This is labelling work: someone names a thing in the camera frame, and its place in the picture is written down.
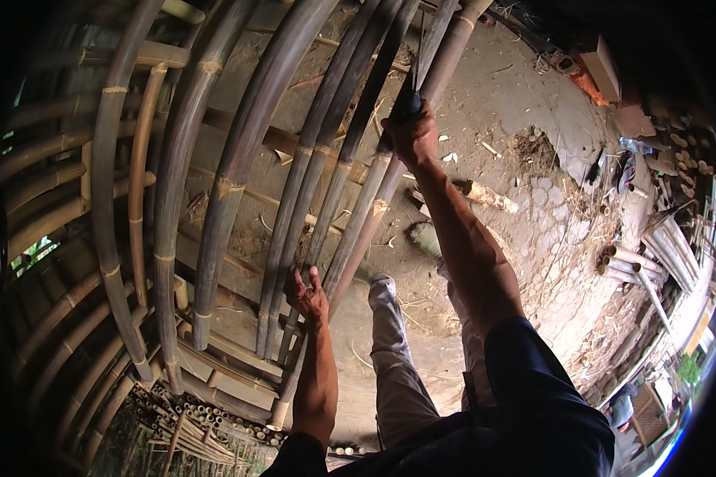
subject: person's left hand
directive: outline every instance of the person's left hand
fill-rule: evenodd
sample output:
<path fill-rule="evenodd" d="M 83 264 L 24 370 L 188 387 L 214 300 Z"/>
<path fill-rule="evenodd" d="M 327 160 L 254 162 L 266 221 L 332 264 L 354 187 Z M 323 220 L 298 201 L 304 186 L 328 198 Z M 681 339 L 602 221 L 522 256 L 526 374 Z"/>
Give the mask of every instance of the person's left hand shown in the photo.
<path fill-rule="evenodd" d="M 306 323 L 309 320 L 328 320 L 329 300 L 326 300 L 326 294 L 321 287 L 321 278 L 318 276 L 318 268 L 315 266 L 310 269 L 310 280 L 313 285 L 311 289 L 302 281 L 300 269 L 289 272 L 289 277 L 284 284 L 286 302 L 306 318 Z"/>

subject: forearm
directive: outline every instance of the forearm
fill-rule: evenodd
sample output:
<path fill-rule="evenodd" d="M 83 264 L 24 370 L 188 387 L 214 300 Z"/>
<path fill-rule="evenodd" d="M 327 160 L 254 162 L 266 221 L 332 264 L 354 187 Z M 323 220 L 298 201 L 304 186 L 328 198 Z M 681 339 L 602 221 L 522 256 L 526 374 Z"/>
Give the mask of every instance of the forearm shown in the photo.
<path fill-rule="evenodd" d="M 326 320 L 314 319 L 292 408 L 292 433 L 315 437 L 326 449 L 337 414 L 337 365 Z"/>
<path fill-rule="evenodd" d="M 485 339 L 496 323 L 524 315 L 515 271 L 433 158 L 421 159 L 411 172 L 430 211 L 453 285 Z"/>

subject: shirt sleeve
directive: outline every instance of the shirt sleeve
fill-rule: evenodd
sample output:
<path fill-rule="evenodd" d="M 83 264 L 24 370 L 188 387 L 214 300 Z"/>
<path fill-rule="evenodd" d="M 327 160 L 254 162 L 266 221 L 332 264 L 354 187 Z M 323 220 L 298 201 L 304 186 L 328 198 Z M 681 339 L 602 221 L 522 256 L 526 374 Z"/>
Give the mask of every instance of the shirt sleeve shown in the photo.
<path fill-rule="evenodd" d="M 607 419 L 586 404 L 527 320 L 499 324 L 484 352 L 501 415 L 498 431 L 505 437 L 499 459 L 505 472 L 548 465 L 571 475 L 609 475 L 615 436 Z"/>
<path fill-rule="evenodd" d="M 324 448 L 310 434 L 292 434 L 281 445 L 276 460 L 263 472 L 264 477 L 326 475 Z"/>

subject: leg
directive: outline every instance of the leg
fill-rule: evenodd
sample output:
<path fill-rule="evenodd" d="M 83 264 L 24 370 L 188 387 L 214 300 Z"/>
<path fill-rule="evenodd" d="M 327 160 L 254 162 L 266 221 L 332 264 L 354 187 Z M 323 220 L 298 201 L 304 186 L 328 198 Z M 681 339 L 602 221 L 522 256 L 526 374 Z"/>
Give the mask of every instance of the leg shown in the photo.
<path fill-rule="evenodd" d="M 448 269 L 442 258 L 438 261 L 438 274 L 448 281 L 448 299 L 453 305 L 453 310 L 459 316 L 461 323 L 461 344 L 464 348 L 464 366 L 465 371 L 471 371 L 475 381 L 475 392 L 477 393 L 477 404 L 480 407 L 491 407 L 496 405 L 496 399 L 493 397 L 491 384 L 488 380 L 488 370 L 486 369 L 486 355 L 483 353 L 483 341 L 474 333 L 472 321 L 469 319 L 464 303 L 459 299 L 453 282 L 450 281 Z M 469 408 L 467 402 L 466 391 L 461 395 L 461 408 L 465 411 Z"/>
<path fill-rule="evenodd" d="M 376 412 L 382 440 L 390 448 L 440 415 L 411 361 L 392 278 L 383 273 L 372 278 L 369 305 L 374 312 L 371 358 L 376 373 Z"/>

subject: cardboard box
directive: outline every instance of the cardboard box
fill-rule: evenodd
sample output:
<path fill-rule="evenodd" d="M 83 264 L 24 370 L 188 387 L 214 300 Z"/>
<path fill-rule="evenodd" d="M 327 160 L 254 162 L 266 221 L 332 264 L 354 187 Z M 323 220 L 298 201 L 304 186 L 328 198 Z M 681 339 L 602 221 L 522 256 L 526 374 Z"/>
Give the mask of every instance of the cardboard box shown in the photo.
<path fill-rule="evenodd" d="M 599 33 L 587 33 L 581 44 L 581 60 L 591 73 L 602 98 L 610 102 L 621 100 L 621 83 L 615 62 L 607 44 Z"/>

